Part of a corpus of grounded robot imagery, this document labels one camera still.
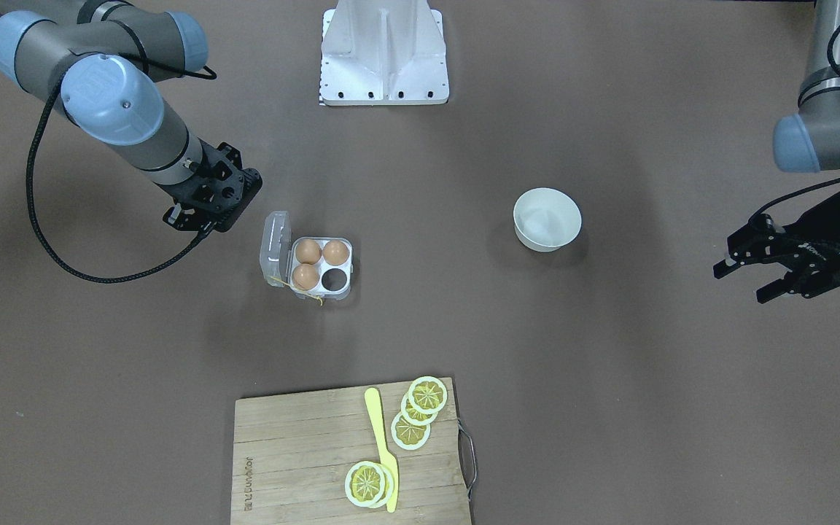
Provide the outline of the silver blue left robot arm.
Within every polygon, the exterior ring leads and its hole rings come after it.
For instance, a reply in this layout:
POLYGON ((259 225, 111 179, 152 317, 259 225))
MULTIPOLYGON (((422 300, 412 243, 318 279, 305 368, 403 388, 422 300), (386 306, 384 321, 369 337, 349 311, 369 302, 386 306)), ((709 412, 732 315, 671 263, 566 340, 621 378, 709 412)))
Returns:
MULTIPOLYGON (((814 3, 814 33, 797 110, 774 126, 774 163, 787 173, 840 170, 840 1, 814 3)), ((728 236, 717 279, 747 265, 781 265, 784 276, 755 293, 759 303, 783 295, 813 298, 840 288, 840 192, 795 222, 774 221, 761 206, 728 236)))

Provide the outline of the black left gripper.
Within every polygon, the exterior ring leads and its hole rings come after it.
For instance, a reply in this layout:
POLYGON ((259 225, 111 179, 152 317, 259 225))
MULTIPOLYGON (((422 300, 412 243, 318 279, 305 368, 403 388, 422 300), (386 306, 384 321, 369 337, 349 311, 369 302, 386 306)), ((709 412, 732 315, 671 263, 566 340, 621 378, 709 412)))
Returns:
POLYGON ((727 237, 726 258, 713 265, 723 279, 748 265, 782 265, 780 279, 756 290, 758 303, 801 292, 829 292, 840 287, 840 244, 806 238, 786 230, 767 214, 756 214, 727 237))

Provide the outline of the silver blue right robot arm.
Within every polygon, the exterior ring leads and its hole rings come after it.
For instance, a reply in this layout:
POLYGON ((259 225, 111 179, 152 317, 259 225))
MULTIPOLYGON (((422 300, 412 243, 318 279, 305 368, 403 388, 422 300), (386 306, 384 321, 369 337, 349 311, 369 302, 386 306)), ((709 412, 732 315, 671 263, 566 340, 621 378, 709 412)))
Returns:
POLYGON ((158 83, 199 73, 206 32, 129 1, 0 1, 0 71, 161 186, 186 182, 203 141, 158 83))

